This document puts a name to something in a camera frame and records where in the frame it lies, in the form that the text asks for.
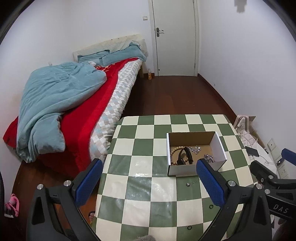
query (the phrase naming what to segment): smartphone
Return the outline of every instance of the smartphone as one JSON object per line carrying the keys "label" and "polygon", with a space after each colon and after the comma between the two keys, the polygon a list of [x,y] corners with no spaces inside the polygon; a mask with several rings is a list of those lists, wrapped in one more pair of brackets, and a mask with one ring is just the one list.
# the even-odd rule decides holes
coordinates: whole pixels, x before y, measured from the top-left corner
{"label": "smartphone", "polygon": [[246,151],[247,151],[249,156],[259,157],[259,153],[258,153],[258,151],[256,149],[248,147],[248,146],[245,146],[245,148],[246,148]]}

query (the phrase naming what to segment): wooden bead bracelet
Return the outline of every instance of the wooden bead bracelet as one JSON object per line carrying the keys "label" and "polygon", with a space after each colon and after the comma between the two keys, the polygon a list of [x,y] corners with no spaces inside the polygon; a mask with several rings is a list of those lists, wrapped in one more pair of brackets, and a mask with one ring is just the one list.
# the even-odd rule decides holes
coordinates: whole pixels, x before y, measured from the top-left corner
{"label": "wooden bead bracelet", "polygon": [[172,155],[173,155],[176,151],[178,151],[178,150],[182,150],[183,148],[184,148],[183,146],[179,146],[179,147],[174,148],[174,149],[170,152],[170,156],[172,157]]}

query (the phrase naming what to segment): small screw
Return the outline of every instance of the small screw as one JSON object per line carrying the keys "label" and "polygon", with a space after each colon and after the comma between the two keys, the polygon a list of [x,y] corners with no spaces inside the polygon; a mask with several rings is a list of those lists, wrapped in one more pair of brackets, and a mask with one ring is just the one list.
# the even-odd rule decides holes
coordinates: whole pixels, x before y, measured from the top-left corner
{"label": "small screw", "polygon": [[64,181],[64,186],[65,187],[68,187],[68,186],[70,186],[71,185],[71,181],[70,180],[67,180],[67,181]]}
{"label": "small screw", "polygon": [[235,181],[233,181],[233,180],[229,180],[229,181],[228,181],[228,185],[231,186],[231,187],[234,187],[235,184],[236,184],[236,183],[235,183]]}
{"label": "small screw", "polygon": [[259,190],[260,190],[260,189],[262,189],[262,186],[261,186],[261,184],[259,184],[259,183],[258,183],[258,184],[256,184],[256,188],[257,188],[257,189],[259,189]]}
{"label": "small screw", "polygon": [[38,186],[37,186],[37,189],[38,190],[41,190],[43,188],[43,184],[39,184]]}

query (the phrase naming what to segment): white box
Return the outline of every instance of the white box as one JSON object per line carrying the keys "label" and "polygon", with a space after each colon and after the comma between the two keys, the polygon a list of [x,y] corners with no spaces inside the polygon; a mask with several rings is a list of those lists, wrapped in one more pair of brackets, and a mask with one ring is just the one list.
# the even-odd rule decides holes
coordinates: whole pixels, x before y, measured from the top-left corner
{"label": "white box", "polygon": [[[177,161],[180,151],[176,151],[172,157],[171,151],[179,146],[201,147],[198,154],[191,152],[193,164],[186,162],[186,165],[172,165],[171,161]],[[167,133],[167,158],[168,158],[168,176],[194,176],[196,174],[196,162],[204,158],[204,154],[213,156],[215,162],[209,163],[215,170],[226,162],[227,157],[221,143],[221,140],[215,131],[197,131],[197,132],[169,132]]]}

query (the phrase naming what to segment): green and white checkered tablecloth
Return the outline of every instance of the green and white checkered tablecloth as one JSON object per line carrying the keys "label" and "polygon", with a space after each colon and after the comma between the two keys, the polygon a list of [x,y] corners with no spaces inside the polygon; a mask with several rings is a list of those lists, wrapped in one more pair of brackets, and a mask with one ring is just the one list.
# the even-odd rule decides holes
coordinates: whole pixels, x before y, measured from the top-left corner
{"label": "green and white checkered tablecloth", "polygon": [[[114,132],[96,201],[92,228],[102,241],[148,234],[157,241],[197,240],[207,229],[219,207],[210,208],[198,176],[167,176],[166,133],[188,131],[216,131],[227,156],[221,174],[240,186],[254,186],[250,159],[224,115],[124,117]],[[241,210],[242,204],[224,238],[231,236]]]}

